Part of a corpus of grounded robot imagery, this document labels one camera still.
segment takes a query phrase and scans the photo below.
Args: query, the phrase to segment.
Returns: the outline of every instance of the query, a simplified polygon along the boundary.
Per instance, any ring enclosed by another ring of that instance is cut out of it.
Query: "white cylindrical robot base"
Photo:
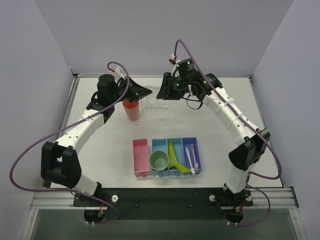
[[[241,169],[232,166],[231,173],[228,181],[226,182],[226,187],[233,193],[237,194],[241,192],[246,187],[246,182],[248,178],[248,172],[251,171],[254,164],[252,164],[249,169],[243,171]]]
[[[73,190],[92,196],[93,194],[95,194],[97,186],[98,183],[96,181],[93,181],[85,175],[81,174],[80,180],[73,188]]]

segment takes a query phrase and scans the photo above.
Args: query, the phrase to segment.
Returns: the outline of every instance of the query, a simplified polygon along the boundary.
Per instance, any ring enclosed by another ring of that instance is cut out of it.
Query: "white wall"
[[[20,239],[33,193],[13,187],[9,170],[35,140],[61,124],[72,73],[32,0],[2,0],[0,7],[0,239]],[[41,146],[18,164],[14,178],[36,188]]]
[[[74,73],[105,73],[112,59],[162,75],[180,38],[204,71],[224,77],[253,73],[292,2],[35,0]]]
[[[294,186],[308,239],[319,239],[320,1],[295,0],[253,74],[271,141]]]

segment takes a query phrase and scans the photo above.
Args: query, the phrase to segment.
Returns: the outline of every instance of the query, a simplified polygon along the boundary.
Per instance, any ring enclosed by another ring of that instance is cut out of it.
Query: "green cup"
[[[169,165],[169,156],[162,150],[156,150],[151,153],[149,164],[156,171],[165,170]]]

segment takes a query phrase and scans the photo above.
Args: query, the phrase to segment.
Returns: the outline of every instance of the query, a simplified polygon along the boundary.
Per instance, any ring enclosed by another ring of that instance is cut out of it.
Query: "cup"
[[[127,99],[122,101],[123,108],[130,121],[136,121],[139,118],[139,101],[134,103],[129,102]]]
[[[150,167],[156,171],[165,170],[169,165],[169,156],[162,150],[156,150],[149,157]]]

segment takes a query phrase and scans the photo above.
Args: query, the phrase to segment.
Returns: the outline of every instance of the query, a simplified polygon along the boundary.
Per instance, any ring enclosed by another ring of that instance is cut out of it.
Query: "black mounting plate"
[[[102,188],[101,191],[105,200],[118,209],[121,220],[222,219],[217,205],[209,200],[210,195],[216,196],[221,207],[241,206],[241,203],[235,205],[222,188]],[[118,196],[117,202],[112,202],[113,195]],[[73,202],[74,207],[100,204],[78,193]],[[244,206],[253,206],[253,202],[245,200]],[[105,212],[108,219],[116,216],[110,207]]]

